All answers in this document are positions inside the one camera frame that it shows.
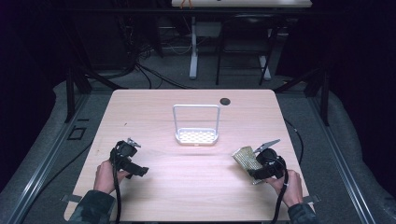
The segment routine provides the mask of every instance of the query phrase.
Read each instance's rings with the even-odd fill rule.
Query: human hand
[[[129,173],[126,171],[117,171],[117,178],[119,183]],[[113,165],[110,161],[103,161],[102,164],[98,165],[96,170],[95,183],[93,189],[102,191],[103,193],[111,193],[115,189],[114,178],[113,178]]]
[[[291,207],[297,203],[303,202],[303,187],[301,185],[300,174],[293,171],[288,170],[289,174],[289,182],[288,187],[286,188],[285,194],[283,195],[283,202],[287,207]],[[285,176],[279,179],[275,178],[266,178],[265,181],[270,184],[279,195],[282,187],[283,181],[285,180]]]

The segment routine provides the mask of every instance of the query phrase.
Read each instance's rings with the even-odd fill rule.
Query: dark background
[[[65,80],[70,64],[107,65],[118,69],[129,65],[131,59],[128,49],[123,47],[123,39],[115,34],[115,23],[92,21],[89,25],[85,21],[68,21],[50,10],[51,6],[62,6],[59,1],[20,0],[1,4],[2,189],[50,116],[55,103],[52,88]],[[353,7],[356,10],[352,11],[359,13],[352,13],[348,22],[339,18],[299,20],[290,31],[276,74],[297,77],[306,73],[323,62],[335,43],[335,51],[331,53],[336,60],[329,68],[331,91],[341,99],[357,130],[364,162],[383,188],[396,197],[396,179],[390,175],[396,170],[396,93],[393,89],[396,85],[396,14],[392,6],[391,0],[355,4],[313,1],[313,7]],[[72,32],[66,34],[64,25]],[[80,36],[83,30],[101,26],[108,29],[106,35]],[[97,43],[97,50],[101,43],[119,50],[110,54],[92,52],[87,50],[91,48],[87,41]],[[116,60],[102,60],[100,56],[105,55]]]

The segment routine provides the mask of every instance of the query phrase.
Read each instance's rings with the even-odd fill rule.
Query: cable
[[[41,190],[37,193],[37,195],[35,196],[35,198],[33,199],[32,203],[29,205],[29,207],[26,210],[26,215],[29,213],[30,209],[33,207],[33,204],[35,204],[35,202],[37,201],[38,197],[41,195],[41,193],[49,186],[49,184],[56,178],[58,177],[58,175],[64,171],[64,169],[66,169],[71,163],[73,163],[73,161],[75,161],[79,156],[82,155],[82,153],[84,153],[90,146],[92,145],[92,142],[90,142],[82,151],[80,151],[77,156],[75,158],[73,158],[70,162],[68,162],[60,171],[58,171],[48,182],[46,185],[44,185]]]
[[[183,21],[184,21],[184,23],[186,24],[186,27],[187,27],[187,29],[189,30],[190,34],[192,34],[192,31],[191,31],[191,29],[190,29],[189,23],[187,22],[185,16],[183,16]]]
[[[158,90],[162,84],[163,84],[163,79],[161,78],[161,82],[160,82],[160,84],[158,84],[158,86],[155,88],[155,90]]]
[[[283,180],[282,189],[280,190],[279,195],[277,196],[275,213],[274,213],[273,220],[271,221],[271,224],[275,224],[277,222],[277,218],[279,216],[279,208],[280,208],[280,205],[282,204],[283,195],[285,195],[286,189],[289,184],[289,173],[288,173],[286,164],[283,164],[278,159],[271,158],[271,157],[264,157],[264,158],[279,163],[283,167],[283,170],[285,171],[285,178]]]
[[[106,79],[112,79],[112,78],[116,78],[116,77],[125,77],[126,75],[130,74],[132,71],[134,71],[133,67],[128,67],[125,68],[124,70],[122,70],[121,72],[119,72],[118,74],[113,74],[113,75],[101,75],[101,77],[104,77]]]
[[[117,193],[117,217],[116,217],[116,224],[120,223],[120,216],[121,216],[121,196],[120,196],[120,185],[119,179],[117,177],[117,168],[116,168],[116,156],[113,156],[113,179],[114,179],[114,188],[116,189]]]
[[[303,142],[303,138],[300,136],[300,133],[298,132],[298,130],[290,123],[290,121],[288,121],[287,119],[283,118],[283,120],[286,121],[286,123],[289,124],[289,126],[294,130],[295,133],[297,133],[298,138],[300,139],[300,144],[301,144],[301,154],[300,154],[300,158],[298,160],[298,163],[301,164],[301,161],[303,160],[303,155],[304,155],[304,142]]]
[[[150,44],[142,44],[139,48],[138,58],[135,63],[139,62],[139,59],[146,60],[151,56],[151,51],[153,50]]]
[[[288,184],[289,184],[289,173],[288,173],[288,170],[286,169],[286,165],[284,167],[285,167],[285,179],[283,181],[282,189],[280,190],[279,195],[277,196],[276,209],[275,209],[274,218],[271,221],[271,224],[273,224],[273,223],[275,224],[277,222],[277,217],[279,216],[280,204],[282,203],[283,195],[285,195],[286,188],[288,187]]]
[[[140,66],[136,66],[136,67],[148,80],[148,89],[151,90],[151,80],[149,79],[149,76],[141,69]]]
[[[192,48],[192,45],[189,45],[188,47],[186,47],[187,49],[184,50],[183,52],[178,52],[178,51],[175,50],[175,47],[172,46],[171,44],[169,44],[169,43],[163,43],[163,44],[169,46],[170,49],[171,49],[175,54],[178,54],[178,55],[186,54],[186,53],[188,53],[188,52],[190,51],[190,49]]]
[[[171,84],[173,86],[179,87],[181,89],[195,89],[194,87],[189,87],[189,86],[185,86],[185,85],[182,85],[180,83],[177,83],[174,80],[172,80],[171,78],[165,77],[165,76],[161,75],[160,73],[158,73],[157,71],[149,69],[149,68],[143,66],[142,64],[140,64],[138,62],[136,62],[136,67],[138,67],[140,69],[144,69],[144,70],[150,72],[152,75],[154,75],[156,77],[159,77],[160,79],[164,80],[165,82],[167,82],[167,83],[169,83],[169,84]]]

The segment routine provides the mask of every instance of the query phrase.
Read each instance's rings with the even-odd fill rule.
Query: metal stand
[[[197,78],[198,68],[198,49],[197,49],[197,34],[195,32],[196,21],[195,17],[191,17],[191,64],[190,64],[190,79]]]
[[[196,108],[216,108],[217,118],[216,118],[216,129],[212,128],[178,128],[177,125],[177,108],[181,107],[196,107]],[[173,107],[175,129],[176,129],[176,140],[181,145],[214,145],[218,141],[219,137],[219,115],[220,107],[218,105],[174,105]]]
[[[265,56],[260,56],[259,60],[260,60],[260,66],[264,67],[267,62],[267,60],[265,59]],[[268,66],[267,66],[267,69],[265,69],[264,80],[271,81],[271,74],[270,74],[270,70],[268,69]]]
[[[280,93],[288,90],[289,88],[297,85],[301,81],[304,81],[310,77],[317,76],[316,79],[312,80],[304,90],[305,96],[314,97],[321,87],[320,95],[320,117],[326,126],[329,126],[328,121],[328,106],[329,106],[329,71],[328,69],[317,68],[304,75],[293,79],[285,85],[278,87],[274,90],[275,93]]]
[[[76,109],[76,102],[75,102],[75,93],[74,93],[74,86],[76,84],[78,90],[82,94],[89,94],[92,91],[92,86],[90,82],[88,81],[87,77],[89,76],[92,78],[95,78],[99,82],[105,84],[108,86],[111,90],[119,90],[119,89],[126,89],[123,88],[107,79],[104,77],[101,77],[99,74],[91,71],[88,68],[79,66],[71,66],[69,68],[69,71],[67,72],[67,78],[66,78],[66,90],[67,90],[67,117],[66,120],[64,121],[65,123],[69,122],[71,118],[75,115],[75,109]]]

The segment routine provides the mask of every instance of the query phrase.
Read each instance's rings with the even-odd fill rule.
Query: small round object
[[[229,105],[229,104],[231,103],[231,101],[230,101],[230,99],[228,99],[228,98],[221,98],[221,99],[220,99],[220,103],[221,103],[222,105]]]

